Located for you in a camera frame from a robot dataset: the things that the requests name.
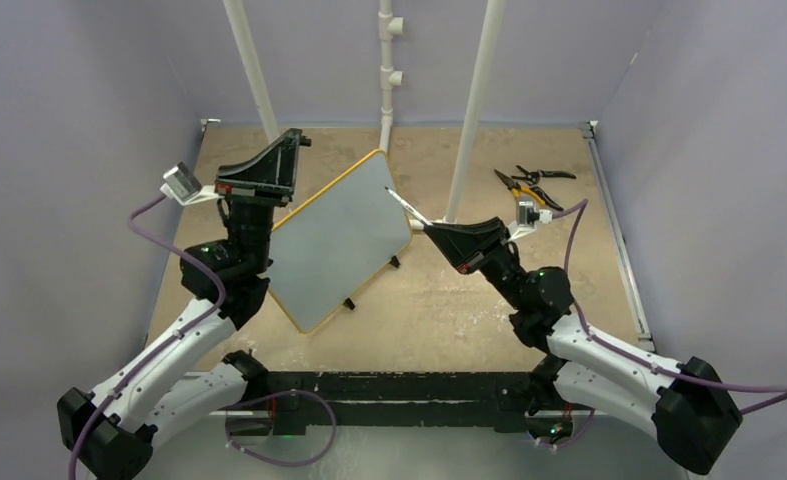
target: tan mat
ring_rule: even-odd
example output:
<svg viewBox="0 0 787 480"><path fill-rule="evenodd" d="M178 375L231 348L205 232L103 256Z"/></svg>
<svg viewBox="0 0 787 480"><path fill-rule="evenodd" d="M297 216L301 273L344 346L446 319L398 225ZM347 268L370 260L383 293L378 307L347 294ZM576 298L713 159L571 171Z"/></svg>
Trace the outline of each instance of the tan mat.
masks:
<svg viewBox="0 0 787 480"><path fill-rule="evenodd" d="M377 147L378 129L307 128L313 146L299 157L298 206ZM459 128L394 128L390 163L401 194L431 219L446 210ZM196 175L212 183L219 165L248 160L266 146L261 129L208 131ZM546 179L541 185L569 207L590 200L573 248L573 292L594 325L627 341L636 333L620 276L608 217L600 200L587 147L577 129L481 129L458 221L495 215L514 218L508 190L493 173L520 164L531 169L569 170L578 180ZM276 221L288 213L276 211ZM518 242L523 266L536 269L563 261L571 219L540 226ZM182 248L224 238L213 202L184 210L175 237ZM212 368L222 356L252 349L270 370L527 371L542 358L516 339L511 309L480 274L458 275L423 235L401 255L402 267L384 271L353 297L354 311L340 309L313 333L299 333L268 298L261 311L231 339L202 358ZM177 258L170 258L150 339L183 310L191 295L181 287Z"/></svg>

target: white pole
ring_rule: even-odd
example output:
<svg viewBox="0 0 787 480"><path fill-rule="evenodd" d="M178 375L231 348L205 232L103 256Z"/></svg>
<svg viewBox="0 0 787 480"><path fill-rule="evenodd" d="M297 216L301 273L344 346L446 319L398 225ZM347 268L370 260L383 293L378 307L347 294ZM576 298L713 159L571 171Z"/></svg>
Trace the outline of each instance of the white pole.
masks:
<svg viewBox="0 0 787 480"><path fill-rule="evenodd" d="M393 36L401 35L402 17L394 17L391 0L380 0L378 38L381 40L381 138L378 148L387 151L393 126L393 87L402 84L402 72L393 70Z"/></svg>
<svg viewBox="0 0 787 480"><path fill-rule="evenodd" d="M246 17L243 1L223 0L223 3L225 13L228 14L228 22L231 23L231 31L234 33L234 41L237 42L237 49L243 60L243 67L246 69L246 78L255 97L255 106L263 122L266 139L273 142L281 135L281 131L275 121L272 104L269 103L269 93L266 91L266 82L263 80L263 71L258 60L258 52L255 51L255 42L252 40L252 31L249 29L249 19Z"/></svg>
<svg viewBox="0 0 787 480"><path fill-rule="evenodd" d="M461 132L461 142L458 144L458 159L455 161L452 189L449 191L449 206L443 218L446 223L455 223L458 216L458 204L461 203L461 191L467 180L472 147L478 131L481 107L484 103L484 94L487 92L490 67L493 64L493 54L496 52L506 3L506 0L487 0L487 12L484 14L484 26L481 29L481 41L478 44L475 71L470 85L470 98L467 100L467 112L464 115L464 128Z"/></svg>

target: black metal base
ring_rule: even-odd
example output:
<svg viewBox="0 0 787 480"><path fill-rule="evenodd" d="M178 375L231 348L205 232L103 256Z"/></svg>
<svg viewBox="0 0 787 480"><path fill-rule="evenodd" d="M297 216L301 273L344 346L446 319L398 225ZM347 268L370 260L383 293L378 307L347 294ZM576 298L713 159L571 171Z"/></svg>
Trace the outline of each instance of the black metal base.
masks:
<svg viewBox="0 0 787 480"><path fill-rule="evenodd" d="M338 425L491 427L499 433L542 426L526 418L532 406L528 372L268 372L266 376L266 387L247 391L249 398L244 400L291 389L312 391L329 403ZM564 405L558 401L539 409L561 411ZM321 404L301 396L278 399L273 420L275 435L303 435L309 425L331 423Z"/></svg>

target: metal frame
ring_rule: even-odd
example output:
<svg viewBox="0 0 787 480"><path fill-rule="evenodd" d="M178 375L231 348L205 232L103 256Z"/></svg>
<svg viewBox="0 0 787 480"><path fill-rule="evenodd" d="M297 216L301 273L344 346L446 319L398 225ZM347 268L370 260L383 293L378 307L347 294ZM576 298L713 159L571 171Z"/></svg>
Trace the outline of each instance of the metal frame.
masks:
<svg viewBox="0 0 787 480"><path fill-rule="evenodd" d="M623 279L623 287L626 290L629 308L631 308L632 315L634 316L635 330L637 331L640 347L644 350L655 351L655 345L652 342L652 333L649 331L649 324L646 322L646 313L643 311L643 304L640 300L640 293L637 290L637 282L634 278L631 260L629 260L628 251L626 250L626 242L623 238L623 232L620 229L620 221L617 219L617 213L614 210L614 202L611 199L611 191L608 189L608 181L605 179L605 173L602 170L599 151L596 148L596 139L593 135L593 126L588 122L583 122L579 124L578 128L581 130L582 137L587 145L590 162L596 174L596 183L599 186L599 194L608 212L611 234L614 239L614 246L617 248L617 256L620 263L620 276Z"/></svg>

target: white wall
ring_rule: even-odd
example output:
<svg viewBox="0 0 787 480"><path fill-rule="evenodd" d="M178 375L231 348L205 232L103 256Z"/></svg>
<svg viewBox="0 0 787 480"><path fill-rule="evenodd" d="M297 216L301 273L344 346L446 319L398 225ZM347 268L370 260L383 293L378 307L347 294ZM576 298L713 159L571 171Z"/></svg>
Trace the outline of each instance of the white wall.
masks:
<svg viewBox="0 0 787 480"><path fill-rule="evenodd" d="M787 384L787 2L668 1L598 127L656 344ZM787 403L712 474L787 479Z"/></svg>
<svg viewBox="0 0 787 480"><path fill-rule="evenodd" d="M167 255L127 214L200 129L137 2L0 2L0 479L63 478L55 403L142 346ZM180 211L143 224L172 235Z"/></svg>
<svg viewBox="0 0 787 480"><path fill-rule="evenodd" d="M202 117L259 122L219 0L146 0ZM378 0L246 1L272 105L284 124L376 124ZM599 118L663 0L509 1L484 106L487 122ZM405 18L395 121L460 123L486 0L393 0Z"/></svg>

